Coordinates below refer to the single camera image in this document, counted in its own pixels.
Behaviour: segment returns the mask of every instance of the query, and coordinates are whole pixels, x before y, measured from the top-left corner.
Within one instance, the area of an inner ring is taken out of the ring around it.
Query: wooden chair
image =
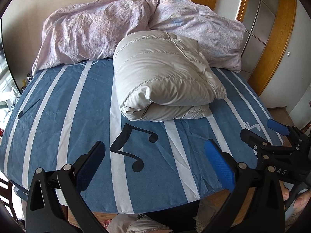
[[[1,178],[0,178],[0,182],[5,184],[5,185],[7,185],[7,189],[2,187],[2,186],[0,186],[0,195],[9,201],[9,203],[6,203],[4,201],[3,201],[3,203],[7,207],[9,207],[9,209],[11,210],[11,213],[13,215],[13,218],[16,221],[17,217],[16,217],[16,214],[15,214],[15,211],[14,211],[14,208],[13,208],[13,202],[12,202],[12,187],[13,187],[13,184],[10,181],[7,182],[7,181],[5,181],[5,180],[3,180]]]

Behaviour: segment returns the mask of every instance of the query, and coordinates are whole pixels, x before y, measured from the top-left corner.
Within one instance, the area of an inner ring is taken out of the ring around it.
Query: blue gripper pad
[[[290,134],[290,131],[288,130],[288,128],[285,125],[283,125],[283,124],[281,124],[281,123],[279,123],[273,119],[269,119],[267,121],[267,126],[268,126],[268,128],[276,131],[277,133],[279,133],[283,136],[288,136]]]
[[[220,184],[232,193],[235,187],[234,172],[221,155],[222,151],[212,139],[205,142],[204,149],[205,155],[214,168]]]

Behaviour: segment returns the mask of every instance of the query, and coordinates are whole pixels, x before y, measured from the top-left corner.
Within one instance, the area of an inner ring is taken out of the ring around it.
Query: striped bed sheet
[[[237,74],[212,68],[227,98],[209,105],[207,118],[165,122],[129,121],[118,108],[112,59],[59,65],[38,72],[15,106],[0,147],[0,170],[29,190],[35,169],[58,170],[74,163],[96,141],[106,156],[81,196],[92,211],[141,213],[198,200],[222,189],[204,154],[212,138],[237,162],[254,168],[255,152],[240,139],[250,129],[274,145],[278,133],[267,128],[270,115],[248,84]],[[144,162],[109,151],[125,123],[133,129],[124,152]],[[157,141],[149,141],[150,134]],[[66,201],[58,190],[62,204]]]

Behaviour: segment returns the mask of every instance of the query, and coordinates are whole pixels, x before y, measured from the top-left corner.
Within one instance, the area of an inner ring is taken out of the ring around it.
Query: blue bed sheet
[[[0,170],[28,190],[36,168],[50,171],[72,164],[99,140],[106,156],[88,189],[81,192],[92,211],[157,211],[217,192],[222,186],[204,155],[206,140],[214,139],[237,162],[254,168],[256,155],[241,141],[240,131],[248,128],[274,145],[281,145],[282,139],[267,128],[269,113],[237,73],[212,70],[227,98],[213,101],[207,118],[160,123],[131,122],[121,115],[112,59],[40,71],[10,117],[0,147]],[[151,143],[149,134],[133,130],[123,146],[123,151],[143,160],[140,172],[133,171],[133,158],[109,152],[125,123],[158,136]],[[65,203],[60,192],[58,196]]]

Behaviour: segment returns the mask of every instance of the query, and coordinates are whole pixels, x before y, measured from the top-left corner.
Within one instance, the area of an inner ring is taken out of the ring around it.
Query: wooden floor
[[[291,118],[288,115],[285,108],[277,108],[277,109],[274,108],[274,109],[268,109],[268,110],[269,110],[269,112],[270,112],[270,114],[274,120],[276,120],[282,124],[287,124],[289,126],[293,126],[293,121],[291,120]],[[284,141],[284,146],[291,146],[286,137],[282,137],[282,138]],[[234,221],[234,224],[240,223],[243,220],[243,218],[247,212],[247,209],[249,207],[249,204],[252,200],[254,190],[255,190],[254,188],[249,189],[248,194],[246,196],[246,199],[245,199],[245,201],[244,201],[244,203],[240,209],[240,212],[239,212],[237,218]],[[212,195],[206,197],[206,199],[211,201],[218,209],[220,209],[221,206],[223,205],[223,203],[225,202],[226,198],[228,197],[228,195],[229,195],[228,190],[222,190],[222,191],[219,191],[215,194],[212,194]],[[99,221],[104,221],[107,219],[113,219],[117,214],[107,214],[107,213],[95,212],[94,215],[96,216],[96,218]],[[71,224],[78,226],[76,220],[74,219],[74,217],[71,213],[71,211],[68,211],[68,219],[69,219],[69,222]]]

